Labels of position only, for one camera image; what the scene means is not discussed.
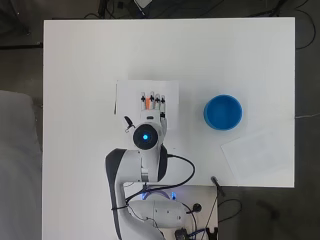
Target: white paper sheet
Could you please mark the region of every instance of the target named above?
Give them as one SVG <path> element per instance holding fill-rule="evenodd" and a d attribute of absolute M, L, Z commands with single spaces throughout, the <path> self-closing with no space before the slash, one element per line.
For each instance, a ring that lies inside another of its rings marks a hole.
<path fill-rule="evenodd" d="M 168 130 L 176 129 L 179 114 L 179 83 L 175 81 L 117 81 L 116 114 L 122 120 L 124 116 L 128 116 L 133 124 L 140 124 L 141 92 L 145 92 L 148 96 L 151 91 L 165 95 Z"/>
<path fill-rule="evenodd" d="M 287 149 L 294 139 L 293 124 L 290 120 L 221 146 L 238 185 L 293 168 L 293 156 L 288 156 L 291 151 Z"/>

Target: black cable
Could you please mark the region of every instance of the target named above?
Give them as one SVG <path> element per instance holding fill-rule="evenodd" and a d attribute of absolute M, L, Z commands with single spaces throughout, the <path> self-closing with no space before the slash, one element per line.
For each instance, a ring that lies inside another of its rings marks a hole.
<path fill-rule="evenodd" d="M 204 15 L 208 14 L 209 12 L 211 12 L 212 10 L 214 10 L 216 7 L 218 7 L 221 3 L 223 3 L 224 0 L 221 0 L 220 2 L 218 2 L 216 5 L 212 6 L 211 8 L 209 8 L 207 11 L 205 11 L 204 13 L 201 13 L 198 17 L 203 17 Z"/>
<path fill-rule="evenodd" d="M 152 221 L 154 222 L 156 228 L 158 229 L 158 231 L 162 234 L 162 232 L 160 231 L 160 229 L 159 229 L 159 227 L 158 227 L 158 224 L 157 224 L 156 220 L 154 220 L 153 218 L 149 218 L 149 217 L 147 217 L 146 219 L 142 219 L 142 218 L 140 218 L 140 217 L 133 211 L 133 209 L 132 209 L 132 207 L 131 207 L 130 205 L 128 205 L 128 207 L 131 209 L 131 211 L 132 211 L 132 213 L 134 214 L 134 216 L 135 216 L 136 218 L 140 219 L 141 221 L 145 222 L 145 221 L 147 221 L 147 220 L 149 220 L 149 219 L 152 220 Z"/>
<path fill-rule="evenodd" d="M 117 19 L 110 11 L 106 8 L 106 12 L 109 14 L 109 16 L 113 19 Z"/>
<path fill-rule="evenodd" d="M 298 47 L 298 48 L 296 48 L 296 50 L 301 50 L 301 49 L 309 47 L 314 42 L 314 40 L 316 39 L 316 36 L 317 36 L 317 27 L 316 27 L 316 25 L 315 25 L 315 23 L 313 21 L 313 18 L 311 17 L 311 15 L 309 13 L 299 9 L 300 7 L 304 6 L 307 2 L 309 2 L 309 0 L 304 1 L 298 7 L 295 7 L 294 10 L 297 11 L 297 12 L 301 12 L 301 13 L 305 14 L 309 18 L 309 20 L 310 20 L 310 22 L 312 24 L 312 27 L 313 27 L 313 37 L 312 37 L 311 41 L 307 45 L 305 45 L 303 47 Z"/>
<path fill-rule="evenodd" d="M 126 186 L 123 186 L 123 187 L 130 187 L 130 186 L 132 186 L 133 184 L 135 184 L 135 182 L 132 182 L 132 183 L 130 183 L 129 185 L 126 185 Z"/>
<path fill-rule="evenodd" d="M 286 4 L 286 2 L 288 2 L 288 0 L 279 0 L 277 6 L 274 7 L 272 12 L 269 14 L 269 17 L 273 17 L 273 16 L 279 14 L 281 8 L 283 7 L 284 4 Z"/>
<path fill-rule="evenodd" d="M 214 203 L 213 203 L 213 205 L 212 205 L 212 209 L 211 209 L 211 212 L 210 212 L 210 215 L 209 215 L 207 224 L 206 224 L 206 226 L 205 226 L 204 229 L 206 229 L 206 228 L 208 227 L 208 225 L 209 225 L 209 222 L 210 222 L 210 219 L 211 219 L 211 216 L 212 216 L 212 213 L 213 213 L 213 209 L 214 209 L 214 207 L 215 207 L 215 205 L 216 205 L 216 202 L 217 202 L 217 200 L 218 200 L 218 196 L 219 196 L 219 192 L 217 193 L 216 199 L 214 200 Z"/>
<path fill-rule="evenodd" d="M 43 48 L 43 43 L 40 42 L 35 45 L 13 45 L 13 46 L 0 46 L 0 50 L 20 50 L 20 49 L 36 49 Z"/>
<path fill-rule="evenodd" d="M 165 187 L 159 187 L 159 188 L 151 188 L 151 189 L 145 189 L 145 187 L 140 190 L 139 192 L 129 196 L 126 198 L 126 203 L 128 204 L 128 202 L 130 202 L 130 200 L 142 193 L 148 193 L 148 192 L 154 192 L 154 191 L 159 191 L 159 190 L 165 190 L 165 189 L 171 189 L 171 188 L 176 188 L 176 187 L 180 187 L 184 184 L 186 184 L 187 182 L 189 182 L 191 180 L 191 178 L 193 178 L 195 172 L 196 172 L 196 167 L 194 166 L 194 164 L 189 161 L 188 159 L 184 158 L 184 157 L 180 157 L 180 156 L 177 156 L 177 155 L 173 155 L 173 154 L 168 154 L 168 158 L 178 158 L 178 159 L 181 159 L 187 163 L 189 163 L 191 166 L 192 166 L 192 174 L 190 175 L 190 177 L 188 177 L 185 181 L 181 182 L 181 183 L 178 183 L 178 184 L 175 184 L 175 185 L 169 185 L 169 186 L 165 186 Z"/>
<path fill-rule="evenodd" d="M 83 18 L 87 18 L 89 16 L 93 16 L 93 17 L 96 17 L 96 18 L 100 18 L 97 14 L 95 13 L 88 13 L 87 15 L 85 15 Z"/>
<path fill-rule="evenodd" d="M 197 232 L 198 231 L 197 221 L 196 221 L 196 218 L 195 218 L 191 208 L 189 208 L 189 206 L 187 204 L 184 204 L 183 202 L 179 202 L 179 203 L 181 203 L 183 206 L 185 206 L 189 210 L 190 214 L 192 215 L 193 221 L 194 221 L 194 229 L 195 230 L 193 232 Z"/>
<path fill-rule="evenodd" d="M 237 211 L 236 213 L 232 214 L 230 217 L 227 217 L 227 218 L 224 218 L 224 219 L 218 221 L 218 223 L 222 223 L 222 222 L 225 222 L 225 221 L 227 221 L 227 220 L 229 220 L 229 219 L 231 219 L 231 218 L 234 218 L 234 217 L 236 217 L 236 216 L 242 211 L 242 202 L 241 202 L 239 199 L 234 199 L 234 198 L 225 200 L 225 201 L 223 201 L 222 203 L 218 204 L 218 208 L 219 208 L 221 205 L 223 205 L 223 204 L 225 204 L 225 203 L 227 203 L 227 202 L 232 202 L 232 201 L 235 201 L 235 202 L 238 202 L 238 203 L 239 203 L 239 209 L 238 209 L 238 211 Z"/>
<path fill-rule="evenodd" d="M 153 18 L 158 18 L 158 17 L 160 17 L 162 14 L 164 14 L 166 11 L 168 11 L 170 8 L 173 8 L 173 7 L 175 7 L 177 4 L 175 3 L 175 4 L 172 4 L 172 5 L 170 5 L 169 7 L 167 7 L 166 9 L 164 9 L 160 14 L 158 14 L 158 15 L 156 15 L 155 17 L 153 17 Z"/>
<path fill-rule="evenodd" d="M 305 0 L 305 1 L 304 1 L 302 4 L 300 4 L 298 7 L 295 7 L 295 9 L 303 7 L 307 2 L 309 2 L 309 0 Z"/>

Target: blue bowl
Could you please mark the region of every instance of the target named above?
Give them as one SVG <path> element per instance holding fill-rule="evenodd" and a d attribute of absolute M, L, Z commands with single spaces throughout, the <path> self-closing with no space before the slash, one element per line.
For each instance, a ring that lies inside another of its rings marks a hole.
<path fill-rule="evenodd" d="M 242 107 L 237 99 L 229 95 L 212 98 L 204 108 L 206 123 L 216 130 L 230 130 L 242 118 Z"/>

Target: gray floor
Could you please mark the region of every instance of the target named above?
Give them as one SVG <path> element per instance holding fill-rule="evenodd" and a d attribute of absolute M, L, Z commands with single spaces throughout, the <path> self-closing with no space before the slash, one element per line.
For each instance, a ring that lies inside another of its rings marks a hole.
<path fill-rule="evenodd" d="M 173 0 L 155 0 L 150 16 L 157 16 Z M 188 1 L 179 9 L 169 9 L 160 17 L 191 18 L 201 14 L 218 1 Z M 264 11 L 273 6 L 269 0 L 225 0 L 219 8 L 206 17 L 243 17 Z M 312 37 L 307 18 L 292 11 L 303 0 L 292 0 L 284 7 L 281 16 L 295 16 L 297 45 L 301 46 Z M 31 35 L 0 39 L 1 44 L 26 44 L 42 41 L 43 20 L 52 17 L 80 18 L 88 12 L 96 12 L 98 1 L 89 0 L 26 0 L 15 1 L 20 17 L 30 26 Z M 310 0 L 303 7 L 320 26 L 318 9 L 320 1 Z M 116 10 L 116 16 L 128 15 L 128 11 Z M 320 112 L 320 40 L 296 53 L 296 115 Z M 42 50 L 18 50 L 0 52 L 0 89 L 16 91 L 32 96 L 37 105 L 42 102 Z M 42 109 L 37 108 L 38 131 L 42 132 Z M 219 227 L 223 240 L 250 239 L 320 239 L 320 117 L 296 120 L 296 188 L 225 188 L 227 198 L 243 202 L 242 213 Z M 219 210 L 222 219 L 236 210 L 235 205 L 225 205 Z"/>

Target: blue light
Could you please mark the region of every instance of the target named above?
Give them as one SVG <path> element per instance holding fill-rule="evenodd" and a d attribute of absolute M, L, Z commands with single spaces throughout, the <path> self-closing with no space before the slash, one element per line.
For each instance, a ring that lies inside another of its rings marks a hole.
<path fill-rule="evenodd" d="M 146 200 L 146 196 L 147 196 L 147 193 L 142 193 L 141 194 L 141 200 Z"/>
<path fill-rule="evenodd" d="M 176 200 L 177 199 L 177 194 L 175 192 L 171 193 L 171 199 Z"/>

